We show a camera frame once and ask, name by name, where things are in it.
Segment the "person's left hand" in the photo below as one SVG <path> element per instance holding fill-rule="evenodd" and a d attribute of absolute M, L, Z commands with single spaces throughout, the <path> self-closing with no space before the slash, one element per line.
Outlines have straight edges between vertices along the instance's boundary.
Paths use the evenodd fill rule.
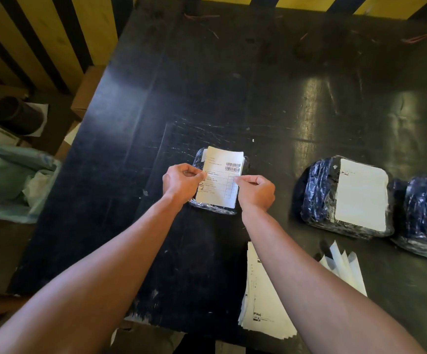
<path fill-rule="evenodd" d="M 196 194 L 198 186 L 189 186 L 188 172 L 204 172 L 190 164 L 172 165 L 163 176 L 163 200 L 183 206 Z"/>

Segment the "black cylindrical container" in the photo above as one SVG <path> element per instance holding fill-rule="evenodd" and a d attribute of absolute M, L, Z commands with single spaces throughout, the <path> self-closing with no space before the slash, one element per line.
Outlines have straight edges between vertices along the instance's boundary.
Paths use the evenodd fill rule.
<path fill-rule="evenodd" d="M 38 128 L 39 115 L 19 98 L 5 96 L 0 99 L 0 126 L 16 135 L 27 136 Z"/>

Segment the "person's right hand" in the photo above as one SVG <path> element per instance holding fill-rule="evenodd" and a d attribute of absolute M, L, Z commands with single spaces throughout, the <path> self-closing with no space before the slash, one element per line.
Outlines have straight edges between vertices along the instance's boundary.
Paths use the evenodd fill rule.
<path fill-rule="evenodd" d="M 245 175 L 234 178 L 237 180 L 248 180 L 252 187 L 248 190 L 238 191 L 238 200 L 243 212 L 256 208 L 266 212 L 275 201 L 275 185 L 262 175 Z"/>

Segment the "black parcel with white label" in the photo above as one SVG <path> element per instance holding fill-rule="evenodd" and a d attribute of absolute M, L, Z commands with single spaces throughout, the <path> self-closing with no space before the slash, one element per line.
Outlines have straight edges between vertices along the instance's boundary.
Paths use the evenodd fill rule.
<path fill-rule="evenodd" d="M 358 239 L 394 234 L 392 176 L 380 167 L 335 155 L 305 169 L 295 204 L 306 224 Z"/>

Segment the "green plastic bag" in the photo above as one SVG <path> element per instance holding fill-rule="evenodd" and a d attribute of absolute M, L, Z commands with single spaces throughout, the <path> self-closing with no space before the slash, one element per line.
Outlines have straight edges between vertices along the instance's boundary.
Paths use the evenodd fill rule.
<path fill-rule="evenodd" d="M 61 168 L 40 150 L 0 146 L 0 220 L 35 224 Z"/>

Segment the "stack of white label sheets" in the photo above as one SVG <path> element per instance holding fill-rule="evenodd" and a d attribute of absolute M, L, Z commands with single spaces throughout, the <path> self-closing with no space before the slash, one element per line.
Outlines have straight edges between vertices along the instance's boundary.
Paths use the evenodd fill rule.
<path fill-rule="evenodd" d="M 354 252 L 340 252 L 334 242 L 331 256 L 323 255 L 319 263 L 354 289 L 367 296 L 358 257 Z M 287 315 L 269 276 L 252 244 L 247 244 L 246 290 L 238 324 L 246 330 L 267 334 L 276 339 L 289 339 L 298 332 Z"/>

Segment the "white paper sheet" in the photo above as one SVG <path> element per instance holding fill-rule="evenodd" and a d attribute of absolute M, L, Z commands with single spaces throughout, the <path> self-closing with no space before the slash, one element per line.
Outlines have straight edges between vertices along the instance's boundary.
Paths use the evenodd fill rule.
<path fill-rule="evenodd" d="M 27 136 L 29 137 L 40 137 L 43 134 L 43 131 L 45 129 L 45 126 L 47 124 L 48 120 L 48 112 L 49 112 L 49 104 L 39 104 L 39 103 L 32 103 L 32 102 L 25 102 L 29 107 L 36 110 L 40 115 L 36 122 L 37 125 L 39 125 L 38 128 L 35 128 L 34 131 Z"/>

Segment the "person's left forearm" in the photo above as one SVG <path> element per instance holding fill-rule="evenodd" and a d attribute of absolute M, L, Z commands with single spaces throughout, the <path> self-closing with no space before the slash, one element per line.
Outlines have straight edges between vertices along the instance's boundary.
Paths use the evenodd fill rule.
<path fill-rule="evenodd" d="M 123 320 L 189 197 L 166 191 L 128 229 L 51 280 L 0 328 L 0 354 L 98 352 Z"/>

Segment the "brown cardboard box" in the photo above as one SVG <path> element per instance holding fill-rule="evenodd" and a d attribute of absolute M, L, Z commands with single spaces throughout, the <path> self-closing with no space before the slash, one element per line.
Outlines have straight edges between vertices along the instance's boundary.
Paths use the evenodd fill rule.
<path fill-rule="evenodd" d="M 70 107 L 79 120 L 84 118 L 105 68 L 105 66 L 101 65 L 90 66 L 82 77 L 81 84 L 75 93 Z"/>

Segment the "person's right forearm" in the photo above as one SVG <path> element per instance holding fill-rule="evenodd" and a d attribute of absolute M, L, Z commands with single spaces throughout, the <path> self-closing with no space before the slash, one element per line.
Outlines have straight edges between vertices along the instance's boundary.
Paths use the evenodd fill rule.
<path fill-rule="evenodd" d="M 309 256 L 258 204 L 242 204 L 253 246 L 312 354 L 427 354 L 394 318 Z"/>

